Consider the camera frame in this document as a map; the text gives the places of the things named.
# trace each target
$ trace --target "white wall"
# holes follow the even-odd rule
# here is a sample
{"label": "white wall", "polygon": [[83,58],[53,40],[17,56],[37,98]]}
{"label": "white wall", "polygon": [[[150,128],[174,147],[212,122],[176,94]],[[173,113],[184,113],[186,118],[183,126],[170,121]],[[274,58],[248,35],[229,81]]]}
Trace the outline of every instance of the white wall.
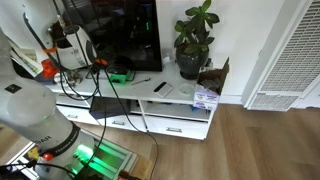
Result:
{"label": "white wall", "polygon": [[[184,11],[202,0],[157,0],[160,42],[164,51],[173,49],[174,24]],[[241,96],[259,52],[268,37],[284,0],[212,0],[210,11],[221,22],[214,26],[216,38],[210,49],[214,65],[221,68],[230,58],[230,73],[223,95]]]}

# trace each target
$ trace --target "wooden floor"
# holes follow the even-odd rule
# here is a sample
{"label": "wooden floor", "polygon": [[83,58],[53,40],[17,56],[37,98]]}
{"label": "wooden floor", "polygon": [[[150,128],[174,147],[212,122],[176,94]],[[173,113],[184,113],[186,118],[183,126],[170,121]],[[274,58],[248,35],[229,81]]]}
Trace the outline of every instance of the wooden floor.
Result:
{"label": "wooden floor", "polygon": [[[102,127],[81,124],[95,134]],[[204,142],[153,134],[154,180],[319,180],[320,110],[247,111],[219,105]],[[155,158],[148,136],[107,128],[105,138]]]}

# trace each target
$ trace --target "white radiator grille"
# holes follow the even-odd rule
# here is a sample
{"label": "white radiator grille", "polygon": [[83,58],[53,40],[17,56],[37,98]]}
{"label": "white radiator grille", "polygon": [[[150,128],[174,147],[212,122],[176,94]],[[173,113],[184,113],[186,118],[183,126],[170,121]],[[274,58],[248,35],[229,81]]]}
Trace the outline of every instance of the white radiator grille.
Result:
{"label": "white radiator grille", "polygon": [[250,109],[287,111],[298,96],[257,94]]}
{"label": "white radiator grille", "polygon": [[320,0],[314,0],[261,91],[303,92],[320,74]]}

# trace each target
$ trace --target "baseboard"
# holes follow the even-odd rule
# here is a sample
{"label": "baseboard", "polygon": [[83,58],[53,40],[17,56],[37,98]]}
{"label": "baseboard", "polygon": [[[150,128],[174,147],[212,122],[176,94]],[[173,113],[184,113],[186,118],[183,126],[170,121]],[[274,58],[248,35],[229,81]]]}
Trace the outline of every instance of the baseboard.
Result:
{"label": "baseboard", "polygon": [[234,96],[234,95],[224,95],[222,94],[219,100],[221,104],[241,104],[241,96]]}

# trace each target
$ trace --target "small box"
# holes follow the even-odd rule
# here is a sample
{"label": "small box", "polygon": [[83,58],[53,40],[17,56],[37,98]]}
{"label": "small box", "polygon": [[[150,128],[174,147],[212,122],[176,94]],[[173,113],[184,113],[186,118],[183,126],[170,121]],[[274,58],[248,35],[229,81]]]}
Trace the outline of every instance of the small box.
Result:
{"label": "small box", "polygon": [[[193,106],[215,111],[218,106],[222,88],[228,72],[229,58],[227,59],[222,69],[200,72],[195,87]],[[215,80],[216,78],[220,80],[220,86],[216,89],[216,92],[206,89],[200,84],[200,82],[202,82],[203,80]]]}

